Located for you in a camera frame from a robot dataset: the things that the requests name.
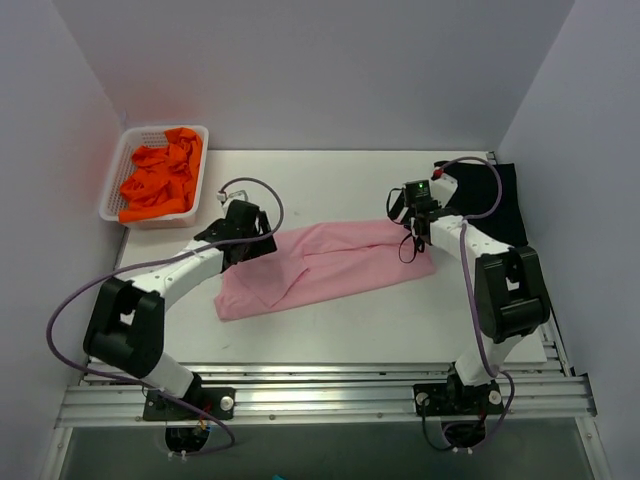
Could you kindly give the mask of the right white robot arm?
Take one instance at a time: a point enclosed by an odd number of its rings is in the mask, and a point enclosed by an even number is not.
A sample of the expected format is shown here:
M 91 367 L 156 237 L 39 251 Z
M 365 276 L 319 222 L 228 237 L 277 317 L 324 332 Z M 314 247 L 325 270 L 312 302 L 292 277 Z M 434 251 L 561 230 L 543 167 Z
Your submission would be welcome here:
M 485 234 L 448 206 L 457 182 L 408 182 L 391 217 L 414 238 L 440 249 L 462 265 L 475 344 L 454 362 L 458 378 L 444 388 L 455 412 L 469 411 L 480 400 L 480 385 L 493 380 L 512 350 L 549 320 L 550 300 L 537 252 L 516 248 Z

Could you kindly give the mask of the pink t-shirt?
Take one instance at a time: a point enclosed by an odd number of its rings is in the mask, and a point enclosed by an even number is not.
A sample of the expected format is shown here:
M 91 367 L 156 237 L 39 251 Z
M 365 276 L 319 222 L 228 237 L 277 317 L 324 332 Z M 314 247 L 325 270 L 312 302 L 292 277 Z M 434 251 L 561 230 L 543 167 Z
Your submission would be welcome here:
M 277 251 L 230 267 L 214 299 L 233 321 L 290 310 L 436 273 L 427 253 L 409 261 L 405 230 L 389 220 L 325 222 L 275 235 Z

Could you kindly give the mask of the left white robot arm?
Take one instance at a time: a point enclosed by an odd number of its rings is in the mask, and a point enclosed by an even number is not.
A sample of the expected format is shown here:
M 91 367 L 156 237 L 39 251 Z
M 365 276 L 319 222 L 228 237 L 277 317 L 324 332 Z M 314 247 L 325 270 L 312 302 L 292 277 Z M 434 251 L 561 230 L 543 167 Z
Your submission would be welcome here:
M 104 281 L 84 337 L 85 353 L 167 393 L 166 408 L 177 418 L 194 417 L 202 405 L 201 380 L 164 351 L 166 313 L 205 280 L 274 253 L 270 233 L 265 211 L 233 200 L 223 218 L 196 234 L 169 263 L 131 279 Z

